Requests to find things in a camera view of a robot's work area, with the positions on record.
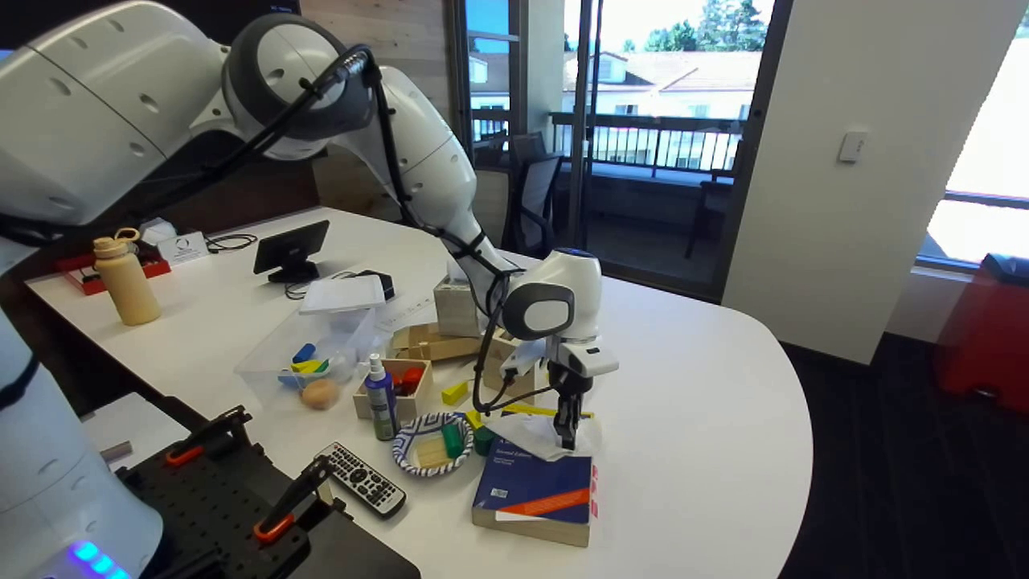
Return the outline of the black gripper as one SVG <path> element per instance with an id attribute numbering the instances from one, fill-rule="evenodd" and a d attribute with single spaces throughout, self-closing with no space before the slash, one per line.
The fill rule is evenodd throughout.
<path id="1" fill-rule="evenodd" d="M 583 395 L 593 389 L 593 384 L 566 363 L 550 359 L 547 387 L 558 391 L 552 435 L 566 449 L 576 449 Z"/>

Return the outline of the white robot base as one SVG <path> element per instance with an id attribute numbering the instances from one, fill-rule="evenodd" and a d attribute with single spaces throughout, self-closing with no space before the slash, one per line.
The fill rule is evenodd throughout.
<path id="1" fill-rule="evenodd" d="M 103 463 L 10 317 L 0 400 L 0 579 L 139 579 L 163 522 Z"/>

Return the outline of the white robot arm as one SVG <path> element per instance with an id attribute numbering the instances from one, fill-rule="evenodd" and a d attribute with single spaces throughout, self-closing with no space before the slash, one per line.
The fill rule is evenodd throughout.
<path id="1" fill-rule="evenodd" d="M 597 351 L 600 266 L 552 250 L 525 270 L 474 215 L 476 170 L 418 83 L 297 13 L 264 13 L 232 42 L 209 38 L 162 0 L 117 0 L 73 17 L 0 65 L 2 262 L 100 217 L 198 135 L 283 162 L 349 147 L 440 239 L 487 317 L 547 346 L 559 443 L 580 435 Z"/>

